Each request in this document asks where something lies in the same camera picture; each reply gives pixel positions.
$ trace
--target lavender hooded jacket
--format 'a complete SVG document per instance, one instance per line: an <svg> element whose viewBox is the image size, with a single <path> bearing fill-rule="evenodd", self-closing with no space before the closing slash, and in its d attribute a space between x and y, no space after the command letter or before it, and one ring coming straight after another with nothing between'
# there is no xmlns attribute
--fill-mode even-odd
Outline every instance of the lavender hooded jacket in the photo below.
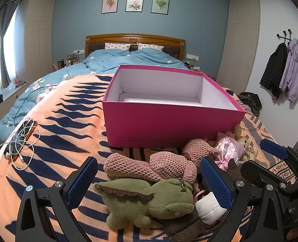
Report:
<svg viewBox="0 0 298 242"><path fill-rule="evenodd" d="M298 40L293 39L288 46L288 59L279 88L294 102L298 98Z"/></svg>

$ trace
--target patterned blanket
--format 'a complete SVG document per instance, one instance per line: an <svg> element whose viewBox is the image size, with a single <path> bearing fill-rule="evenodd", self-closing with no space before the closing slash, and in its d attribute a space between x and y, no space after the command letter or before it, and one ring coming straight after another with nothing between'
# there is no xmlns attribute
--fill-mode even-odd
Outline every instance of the patterned blanket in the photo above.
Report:
<svg viewBox="0 0 298 242"><path fill-rule="evenodd" d="M65 81L53 90L33 108L31 116L38 122L40 139L34 146L35 155L29 168L17 171L3 158L0 151L0 235L5 242L15 241L16 218L21 197L27 185L35 188L50 187L55 181L63 180L76 170L88 156L98 161L98 173L93 182L107 181L108 176L103 170L106 158L115 152L142 161L149 161L151 154L159 151L182 153L182 148L144 149L109 147L104 124L102 99L113 75L83 75ZM287 165L269 153L260 150L260 141L264 138L273 141L272 136L254 116L249 108L234 98L246 110L241 122L243 134L248 137L254 148L259 148L257 162L269 168L287 181L294 175ZM34 132L29 141L35 142ZM26 163L32 150L25 148L22 155ZM17 167L24 164L17 159ZM51 223L59 241L66 241L51 209L47 209ZM108 208L99 194L90 187L80 206L73 214L93 242L168 242L169 237L163 232L162 226L155 221L147 228L137 228L129 223L123 230L111 230L106 224ZM233 241L239 241L250 213L242 220ZM207 240L213 230L200 234L195 241Z"/></svg>

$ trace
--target headboard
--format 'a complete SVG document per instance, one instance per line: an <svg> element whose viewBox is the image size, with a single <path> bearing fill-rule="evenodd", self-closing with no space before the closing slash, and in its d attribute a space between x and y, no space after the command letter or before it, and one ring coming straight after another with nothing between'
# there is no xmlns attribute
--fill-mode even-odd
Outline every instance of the headboard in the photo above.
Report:
<svg viewBox="0 0 298 242"><path fill-rule="evenodd" d="M86 37L85 57L90 53L104 49L105 43L131 43L130 51L138 49L137 43L163 45L163 52L182 60L185 40L151 34L113 33L90 35Z"/></svg>

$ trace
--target green dinosaur plush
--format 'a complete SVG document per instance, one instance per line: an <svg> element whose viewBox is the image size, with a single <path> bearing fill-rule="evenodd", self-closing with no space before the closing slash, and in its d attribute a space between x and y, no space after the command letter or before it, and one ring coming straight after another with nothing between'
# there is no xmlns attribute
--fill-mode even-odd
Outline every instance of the green dinosaur plush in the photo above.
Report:
<svg viewBox="0 0 298 242"><path fill-rule="evenodd" d="M193 209L192 187L178 179L161 180L155 184L142 179L120 178L95 183L111 213L106 219L110 228L122 229L127 221L137 227L150 224L149 216L172 219L190 214Z"/></svg>

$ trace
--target wall socket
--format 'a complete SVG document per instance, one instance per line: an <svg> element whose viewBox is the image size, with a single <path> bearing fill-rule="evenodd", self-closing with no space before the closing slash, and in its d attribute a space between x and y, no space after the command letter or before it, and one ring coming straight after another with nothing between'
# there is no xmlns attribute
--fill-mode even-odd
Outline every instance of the wall socket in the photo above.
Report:
<svg viewBox="0 0 298 242"><path fill-rule="evenodd" d="M199 60L199 56L195 56L195 55L191 55L191 54L187 54L187 59L192 59L192 60L196 60L198 61Z"/></svg>
<svg viewBox="0 0 298 242"><path fill-rule="evenodd" d="M78 54L84 54L84 50L76 50L76 51L73 51L73 53L77 53L77 51L79 51Z"/></svg>

